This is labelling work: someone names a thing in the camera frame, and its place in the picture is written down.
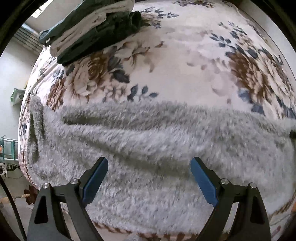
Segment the grey fluffy pants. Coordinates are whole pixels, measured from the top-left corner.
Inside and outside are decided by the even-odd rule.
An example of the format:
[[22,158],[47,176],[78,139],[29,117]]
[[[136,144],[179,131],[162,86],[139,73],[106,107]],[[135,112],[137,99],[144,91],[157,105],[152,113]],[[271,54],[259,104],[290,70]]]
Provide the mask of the grey fluffy pants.
[[172,102],[53,111],[37,97],[29,113],[27,167],[36,186],[65,184],[108,160],[87,207],[96,223],[158,235],[201,231],[212,207],[190,172],[194,157],[233,184],[257,184],[273,230],[295,202],[295,120]]

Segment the teal metal rack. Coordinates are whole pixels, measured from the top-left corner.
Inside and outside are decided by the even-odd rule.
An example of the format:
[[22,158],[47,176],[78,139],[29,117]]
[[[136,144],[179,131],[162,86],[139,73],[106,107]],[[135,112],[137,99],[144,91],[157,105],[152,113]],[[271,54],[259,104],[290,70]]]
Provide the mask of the teal metal rack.
[[18,161],[18,141],[1,137],[1,162]]

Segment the floral fleece blanket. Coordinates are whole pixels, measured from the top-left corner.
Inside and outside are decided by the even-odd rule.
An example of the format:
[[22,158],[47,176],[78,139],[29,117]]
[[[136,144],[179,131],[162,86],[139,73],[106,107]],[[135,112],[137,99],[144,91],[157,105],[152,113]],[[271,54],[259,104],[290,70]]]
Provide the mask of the floral fleece blanket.
[[111,1],[139,11],[143,27],[126,39],[99,47],[67,66],[59,55],[75,40],[74,9],[42,30],[43,49],[30,74],[18,128],[18,156],[25,178],[38,186],[44,174],[28,159],[29,102],[38,96],[56,111],[114,101],[171,100],[229,107],[267,118],[295,118],[295,78],[269,36],[248,14],[226,1]]

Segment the dark green folded garment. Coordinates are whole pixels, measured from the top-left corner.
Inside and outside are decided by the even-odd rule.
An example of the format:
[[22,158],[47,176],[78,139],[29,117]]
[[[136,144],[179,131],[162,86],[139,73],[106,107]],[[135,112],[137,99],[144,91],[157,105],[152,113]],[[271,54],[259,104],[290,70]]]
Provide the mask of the dark green folded garment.
[[[82,1],[64,19],[39,34],[39,43],[50,48],[53,40],[67,27],[73,27],[86,14],[118,1]],[[56,58],[57,63],[67,66],[93,52],[103,50],[136,33],[142,25],[139,11],[107,14],[107,19],[77,40]]]

